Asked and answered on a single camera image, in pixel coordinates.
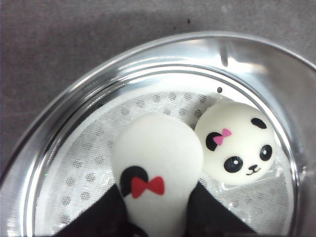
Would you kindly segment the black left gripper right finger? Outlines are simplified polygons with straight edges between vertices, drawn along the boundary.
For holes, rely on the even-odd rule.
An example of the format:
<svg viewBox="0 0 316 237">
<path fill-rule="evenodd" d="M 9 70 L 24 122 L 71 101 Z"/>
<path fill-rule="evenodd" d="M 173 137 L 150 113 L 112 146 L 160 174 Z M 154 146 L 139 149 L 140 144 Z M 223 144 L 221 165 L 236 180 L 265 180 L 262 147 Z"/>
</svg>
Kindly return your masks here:
<svg viewBox="0 0 316 237">
<path fill-rule="evenodd" d="M 256 231 L 229 211 L 200 183 L 189 197 L 186 237 L 248 237 Z"/>
</svg>

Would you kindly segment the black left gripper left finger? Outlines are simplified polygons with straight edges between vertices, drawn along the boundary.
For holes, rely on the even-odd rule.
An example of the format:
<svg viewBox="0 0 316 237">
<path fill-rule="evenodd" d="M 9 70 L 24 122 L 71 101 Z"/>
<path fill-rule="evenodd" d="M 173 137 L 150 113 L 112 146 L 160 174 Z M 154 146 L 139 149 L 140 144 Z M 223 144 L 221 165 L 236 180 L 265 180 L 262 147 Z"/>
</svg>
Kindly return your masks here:
<svg viewBox="0 0 316 237">
<path fill-rule="evenodd" d="M 74 221 L 58 232 L 59 237 L 132 237 L 125 204 L 116 185 Z"/>
</svg>

